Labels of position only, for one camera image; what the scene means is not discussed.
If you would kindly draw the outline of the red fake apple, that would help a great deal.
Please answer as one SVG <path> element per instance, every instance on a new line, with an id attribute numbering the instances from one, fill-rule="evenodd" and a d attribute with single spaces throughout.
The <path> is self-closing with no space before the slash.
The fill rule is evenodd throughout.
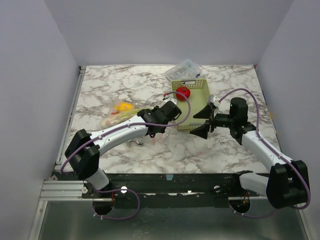
<path id="1" fill-rule="evenodd" d="M 191 96 L 191 91 L 189 88 L 185 87 L 185 86 L 180 86 L 175 90 L 177 93 L 175 94 L 176 98 L 179 101 L 184 102 L 186 99 L 185 98 L 189 98 Z"/>

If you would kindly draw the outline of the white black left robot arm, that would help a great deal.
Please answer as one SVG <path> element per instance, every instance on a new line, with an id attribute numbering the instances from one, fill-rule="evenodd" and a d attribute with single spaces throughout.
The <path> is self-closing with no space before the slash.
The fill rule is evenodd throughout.
<path id="1" fill-rule="evenodd" d="M 88 133 L 81 129 L 75 133 L 64 155 L 80 181 L 87 181 L 101 198 L 111 191 L 109 178 L 100 169 L 100 156 L 107 151 L 136 138 L 164 133 L 168 123 L 176 120 L 182 111 L 171 100 L 162 106 L 142 109 L 128 120 L 107 129 Z"/>

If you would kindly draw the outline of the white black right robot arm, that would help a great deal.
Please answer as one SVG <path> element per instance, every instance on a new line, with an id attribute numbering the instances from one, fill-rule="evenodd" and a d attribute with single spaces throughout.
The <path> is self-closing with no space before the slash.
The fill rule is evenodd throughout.
<path id="1" fill-rule="evenodd" d="M 247 190 L 267 197 L 270 204 L 281 209 L 308 203 L 311 199 L 308 168 L 301 161 L 294 161 L 271 146 L 255 125 L 248 121 L 248 104 L 241 97 L 230 101 L 229 113 L 215 113 L 217 103 L 210 101 L 193 118 L 204 119 L 203 125 L 190 131 L 203 139 L 215 128 L 228 128 L 230 135 L 240 145 L 251 151 L 269 171 L 262 176 L 251 171 L 237 172 L 230 183 L 230 191 L 241 196 Z"/>

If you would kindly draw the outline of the clear zip top bag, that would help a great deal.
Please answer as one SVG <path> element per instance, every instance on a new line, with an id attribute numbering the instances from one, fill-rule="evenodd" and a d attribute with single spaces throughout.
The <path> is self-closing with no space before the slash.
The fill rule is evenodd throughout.
<path id="1" fill-rule="evenodd" d="M 121 122 L 127 121 L 142 109 L 151 109 L 151 106 L 136 105 L 127 101 L 118 101 L 102 118 L 99 129 L 104 130 Z"/>

